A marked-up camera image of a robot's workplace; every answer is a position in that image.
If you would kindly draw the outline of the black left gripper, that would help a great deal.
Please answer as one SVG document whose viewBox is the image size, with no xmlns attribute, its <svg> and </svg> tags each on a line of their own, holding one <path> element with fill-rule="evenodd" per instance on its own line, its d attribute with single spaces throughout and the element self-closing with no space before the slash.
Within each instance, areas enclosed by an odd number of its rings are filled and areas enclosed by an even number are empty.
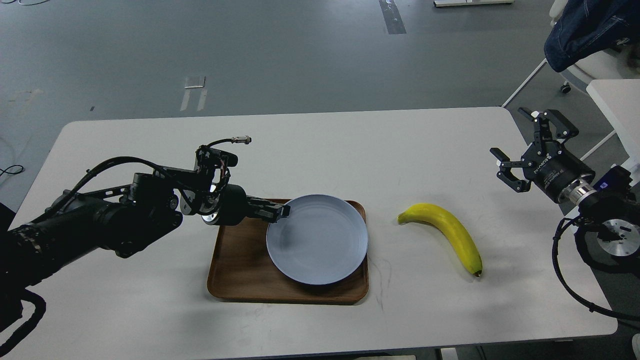
<svg viewBox="0 0 640 360">
<path fill-rule="evenodd" d="M 247 197 L 241 186 L 227 184 L 219 198 L 218 210 L 201 218 L 209 226 L 236 226 L 245 217 L 273 224 L 286 218 L 291 209 L 287 202 L 285 199 Z"/>
</svg>

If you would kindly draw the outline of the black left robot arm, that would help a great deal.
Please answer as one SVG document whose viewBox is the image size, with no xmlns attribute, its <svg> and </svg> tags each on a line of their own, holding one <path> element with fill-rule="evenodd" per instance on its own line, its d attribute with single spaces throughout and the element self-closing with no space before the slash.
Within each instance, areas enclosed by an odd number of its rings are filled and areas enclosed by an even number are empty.
<svg viewBox="0 0 640 360">
<path fill-rule="evenodd" d="M 185 215 L 200 215 L 213 226 L 236 226 L 246 218 L 276 223 L 288 217 L 288 205 L 249 196 L 230 183 L 230 168 L 237 166 L 238 157 L 217 145 L 250 142 L 249 136 L 237 136 L 201 145 L 191 170 L 134 156 L 106 159 L 42 215 L 6 231 L 0 254 L 1 330 L 22 319 L 23 302 L 32 303 L 34 311 L 1 345 L 1 355 L 18 346 L 45 315 L 46 301 L 29 287 L 96 249 L 129 258 L 176 230 Z M 81 192 L 104 171 L 134 163 L 153 172 L 135 173 L 132 182 L 123 186 Z"/>
</svg>

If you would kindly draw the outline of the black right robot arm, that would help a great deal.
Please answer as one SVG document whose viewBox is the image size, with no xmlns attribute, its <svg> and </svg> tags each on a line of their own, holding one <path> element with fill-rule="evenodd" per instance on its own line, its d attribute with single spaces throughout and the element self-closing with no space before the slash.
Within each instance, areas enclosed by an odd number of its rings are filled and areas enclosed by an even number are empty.
<svg viewBox="0 0 640 360">
<path fill-rule="evenodd" d="M 517 160 L 500 148 L 490 149 L 497 159 L 497 178 L 517 193 L 535 185 L 554 203 L 576 206 L 578 214 L 561 219 L 553 235 L 551 262 L 560 284 L 590 312 L 637 322 L 638 315 L 606 309 L 571 289 L 558 259 L 560 239 L 573 227 L 576 249 L 590 268 L 609 274 L 634 272 L 639 264 L 639 203 L 632 192 L 631 172 L 613 166 L 595 181 L 595 171 L 566 148 L 567 141 L 579 134 L 566 116 L 555 109 L 518 111 L 533 124 L 533 140 Z"/>
</svg>

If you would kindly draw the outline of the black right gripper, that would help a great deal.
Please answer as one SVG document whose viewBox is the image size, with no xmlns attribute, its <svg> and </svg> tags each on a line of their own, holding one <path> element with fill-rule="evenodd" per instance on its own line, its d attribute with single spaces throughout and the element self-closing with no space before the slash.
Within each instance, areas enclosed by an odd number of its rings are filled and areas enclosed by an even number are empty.
<svg viewBox="0 0 640 360">
<path fill-rule="evenodd" d="M 556 109 L 519 107 L 518 112 L 534 123 L 534 141 L 521 161 L 512 161 L 500 148 L 491 147 L 489 152 L 497 159 L 496 177 L 516 193 L 530 191 L 533 182 L 554 203 L 567 202 L 567 187 L 579 179 L 590 183 L 595 177 L 594 170 L 558 142 L 578 136 L 579 129 Z M 524 169 L 526 179 L 516 177 L 512 169 Z"/>
</svg>

